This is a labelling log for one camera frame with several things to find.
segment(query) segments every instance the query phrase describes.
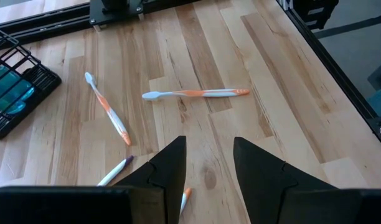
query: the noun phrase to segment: toothbrush handle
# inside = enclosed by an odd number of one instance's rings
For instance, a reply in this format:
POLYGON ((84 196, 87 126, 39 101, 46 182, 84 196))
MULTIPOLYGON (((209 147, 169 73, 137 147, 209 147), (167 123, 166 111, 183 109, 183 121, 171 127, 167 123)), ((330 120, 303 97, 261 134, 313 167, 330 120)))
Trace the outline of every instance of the toothbrush handle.
POLYGON ((203 97, 225 97, 249 94, 249 90, 224 89, 224 90, 183 90, 172 92, 177 96, 203 96, 203 97))
POLYGON ((113 123, 113 126, 116 128, 118 131, 119 135, 124 139, 124 142, 127 143, 128 146, 131 145, 131 139, 129 138, 129 134, 124 127, 123 122, 121 122, 120 118, 117 116, 116 112, 111 109, 108 101, 103 97, 98 90, 94 89, 96 93, 96 97, 98 98, 99 102, 105 109, 105 111, 108 113, 108 116, 113 123))

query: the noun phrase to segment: wood grain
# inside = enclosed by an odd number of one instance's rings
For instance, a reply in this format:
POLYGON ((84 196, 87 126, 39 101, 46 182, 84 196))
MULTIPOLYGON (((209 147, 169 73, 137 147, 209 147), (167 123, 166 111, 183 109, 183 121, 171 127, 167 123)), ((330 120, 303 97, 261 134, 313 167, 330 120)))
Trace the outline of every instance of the wood grain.
MULTIPOLYGON (((4 7, 0 22, 80 2, 4 7)), ((250 222, 235 136, 337 187, 381 188, 381 143, 274 0, 203 0, 26 47, 63 83, 0 141, 0 186, 95 185, 135 155, 114 183, 186 135, 186 187, 194 191, 180 223, 250 222), (133 146, 117 134, 85 71, 133 146), (147 91, 208 88, 251 93, 141 99, 147 91)))

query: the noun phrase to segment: gray floor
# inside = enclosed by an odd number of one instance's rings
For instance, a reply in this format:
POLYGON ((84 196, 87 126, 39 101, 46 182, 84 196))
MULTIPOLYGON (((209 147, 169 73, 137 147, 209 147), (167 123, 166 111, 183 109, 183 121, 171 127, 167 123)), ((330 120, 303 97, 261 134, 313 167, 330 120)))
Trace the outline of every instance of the gray floor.
MULTIPOLYGON (((339 0, 325 29, 380 15, 381 0, 339 0)), ((362 95, 371 97, 375 90, 367 78, 381 65, 381 24, 319 40, 362 95)))
POLYGON ((26 1, 30 0, 0 0, 0 7, 10 6, 12 4, 17 4, 26 1))

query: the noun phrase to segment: black metal frame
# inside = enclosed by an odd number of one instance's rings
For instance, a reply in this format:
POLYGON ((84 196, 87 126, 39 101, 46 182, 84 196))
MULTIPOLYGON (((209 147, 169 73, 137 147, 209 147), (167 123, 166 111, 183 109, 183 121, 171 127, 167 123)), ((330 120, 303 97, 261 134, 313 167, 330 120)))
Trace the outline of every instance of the black metal frame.
POLYGON ((376 114, 366 99, 342 71, 340 66, 338 66, 330 56, 329 52, 327 52, 320 41, 318 41, 315 35, 308 29, 303 20, 298 16, 297 12, 290 9, 285 11, 285 13, 381 142, 381 117, 376 114))
POLYGON ((0 30, 21 44, 28 44, 195 1, 198 0, 129 0, 128 9, 109 14, 103 10, 101 0, 91 0, 88 3, 4 22, 0 24, 0 30))

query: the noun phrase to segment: black wire rack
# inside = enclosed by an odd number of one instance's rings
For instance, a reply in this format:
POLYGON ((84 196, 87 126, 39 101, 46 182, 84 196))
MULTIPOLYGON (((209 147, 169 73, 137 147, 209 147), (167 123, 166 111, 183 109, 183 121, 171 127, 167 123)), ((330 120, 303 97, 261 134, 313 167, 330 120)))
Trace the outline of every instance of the black wire rack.
POLYGON ((15 128, 31 111, 37 107, 49 94, 52 93, 62 82, 60 77, 41 64, 41 61, 32 56, 31 52, 25 49, 20 43, 0 30, 0 67, 4 68, 4 73, 0 74, 0 86, 4 77, 14 74, 18 77, 14 83, 7 88, 0 88, 0 100, 17 88, 23 80, 26 85, 30 84, 26 91, 19 96, 12 98, 10 104, 4 109, 0 109, 0 139, 5 137, 15 128), (29 91, 33 91, 30 97, 22 100, 22 97, 29 91), (17 102, 23 105, 22 110, 9 114, 7 111, 17 102))

